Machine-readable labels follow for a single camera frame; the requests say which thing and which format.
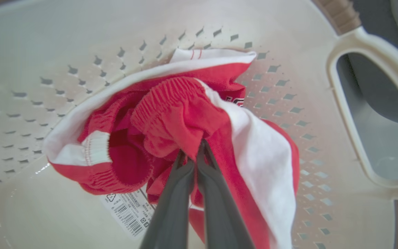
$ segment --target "clothing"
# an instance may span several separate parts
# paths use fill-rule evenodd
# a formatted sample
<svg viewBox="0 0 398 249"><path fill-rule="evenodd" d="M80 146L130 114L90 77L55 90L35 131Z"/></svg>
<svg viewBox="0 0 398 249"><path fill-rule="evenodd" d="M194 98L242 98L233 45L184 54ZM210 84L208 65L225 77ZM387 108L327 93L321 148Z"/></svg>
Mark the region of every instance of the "clothing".
<svg viewBox="0 0 398 249"><path fill-rule="evenodd" d="M205 136L256 247L291 248L293 185L296 190L299 179L297 147L279 127L269 123L271 129L248 110L222 100L240 104L245 87L234 80L255 56L226 49L178 49L173 63L128 76L77 106L46 138L44 151L59 173L79 182L90 193L131 192L148 182L148 200L156 202L177 149L195 158L200 143L196 140ZM167 93L175 77L186 79L190 87L178 88L176 93L182 90L188 95L194 90L194 101L178 98L172 84L171 95L159 99L158 104L152 102L156 92L164 89L162 92ZM172 107L175 99L183 104L186 99L190 101L177 110L161 108L168 103L164 107ZM181 112L185 109L194 110L194 115L179 115L185 114ZM171 110L167 111L171 116L161 119L161 115L154 115L156 110L164 115ZM148 120L169 123L172 129L148 126ZM188 140L179 128L185 128ZM155 134L163 132L171 135L169 139L155 139ZM219 143L224 146L212 147ZM201 201L195 189L192 203L200 207ZM200 212L190 211L190 222L199 235L202 232L203 239Z"/></svg>

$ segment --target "barcode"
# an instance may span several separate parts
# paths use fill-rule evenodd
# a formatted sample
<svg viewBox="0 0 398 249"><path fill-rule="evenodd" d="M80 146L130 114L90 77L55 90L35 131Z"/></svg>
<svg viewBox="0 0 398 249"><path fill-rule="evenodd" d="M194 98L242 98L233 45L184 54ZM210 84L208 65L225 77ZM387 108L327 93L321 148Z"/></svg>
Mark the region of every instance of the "barcode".
<svg viewBox="0 0 398 249"><path fill-rule="evenodd" d="M133 236L142 232L143 228L141 224L136 220L124 203L115 208L114 212L120 221L126 225L126 228L133 234Z"/></svg>

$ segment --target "red fabric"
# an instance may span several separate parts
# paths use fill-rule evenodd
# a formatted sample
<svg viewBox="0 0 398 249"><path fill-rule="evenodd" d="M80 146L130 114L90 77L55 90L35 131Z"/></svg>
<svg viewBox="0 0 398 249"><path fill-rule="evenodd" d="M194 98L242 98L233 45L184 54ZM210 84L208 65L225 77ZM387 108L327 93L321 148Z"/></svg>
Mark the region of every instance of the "red fabric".
<svg viewBox="0 0 398 249"><path fill-rule="evenodd" d="M149 79L117 92L90 115L78 139L82 142L94 131L110 133L109 155L113 162L90 167L52 165L59 173L79 182L82 188L92 194L132 192L147 183L148 200L157 203L179 148L186 151L191 158L196 158L203 136L212 148L256 247L269 248L269 228L236 167L228 115L210 104L203 88L199 88L195 81L191 82L189 79L194 77L203 80L210 88L218 91L222 99L243 99L245 87L234 83L234 80L248 66L234 63ZM180 79L183 83L186 81L191 91L184 92L182 97L173 95L173 89L180 83ZM182 90L183 88L176 88L176 93ZM171 107L176 101L181 102L182 106L162 108L168 103ZM145 109L150 106L163 115L156 117L154 109ZM284 135L292 145L294 190L297 191L297 147L282 129L273 123L267 123ZM203 206L202 195L197 187L194 188L191 199L195 205ZM192 210L190 222L204 240L203 212Z"/></svg>
<svg viewBox="0 0 398 249"><path fill-rule="evenodd" d="M52 165L63 176L76 180L92 194L128 193L138 190L148 182L148 198L151 202L157 202L161 194L159 189L167 182L168 168L176 158L177 152L157 158L143 148L144 136L130 123L131 113L136 105L151 88L162 81L182 76L204 80L210 88L219 92L222 99L228 96L232 99L244 98L245 87L234 80L248 67L249 64L246 63L232 63L148 79L131 85L115 93L95 110L87 119L78 138L78 141L82 142L94 131L110 133L109 155L113 162L106 163L107 165L104 163L104 167L91 166L90 170L73 165ZM123 150L127 151L127 156L121 156ZM74 173L71 167L75 167L77 173Z"/></svg>
<svg viewBox="0 0 398 249"><path fill-rule="evenodd" d="M228 114L210 102L197 80L174 77L153 87L134 109L131 124L145 135L145 149L157 157L180 148L195 160L202 138L206 139L255 246L269 248L268 225L237 169ZM192 195L194 204L202 205L197 188ZM203 224L201 217L190 222ZM196 232L204 239L204 230Z"/></svg>

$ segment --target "white plastic laundry basket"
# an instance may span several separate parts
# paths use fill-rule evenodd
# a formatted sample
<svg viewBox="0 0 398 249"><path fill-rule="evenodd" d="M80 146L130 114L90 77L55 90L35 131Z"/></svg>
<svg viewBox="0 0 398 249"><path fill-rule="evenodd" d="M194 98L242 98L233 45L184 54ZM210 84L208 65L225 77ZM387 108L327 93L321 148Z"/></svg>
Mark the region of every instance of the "white plastic laundry basket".
<svg viewBox="0 0 398 249"><path fill-rule="evenodd" d="M295 248L398 248L398 181L373 171L336 71L358 52L398 87L398 50L348 0L19 0L0 6L0 249L139 246L48 167L41 143L76 105L177 47L258 53L238 80L244 106L300 148Z"/></svg>

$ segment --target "clothing tag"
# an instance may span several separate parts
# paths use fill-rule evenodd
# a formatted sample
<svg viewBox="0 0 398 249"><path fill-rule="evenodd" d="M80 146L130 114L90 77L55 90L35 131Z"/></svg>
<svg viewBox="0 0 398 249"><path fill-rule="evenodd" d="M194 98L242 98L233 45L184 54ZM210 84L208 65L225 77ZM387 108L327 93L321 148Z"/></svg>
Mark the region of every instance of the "clothing tag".
<svg viewBox="0 0 398 249"><path fill-rule="evenodd" d="M127 235L137 240L145 234L155 207L147 202L144 190L128 194L107 194L101 196L102 203Z"/></svg>

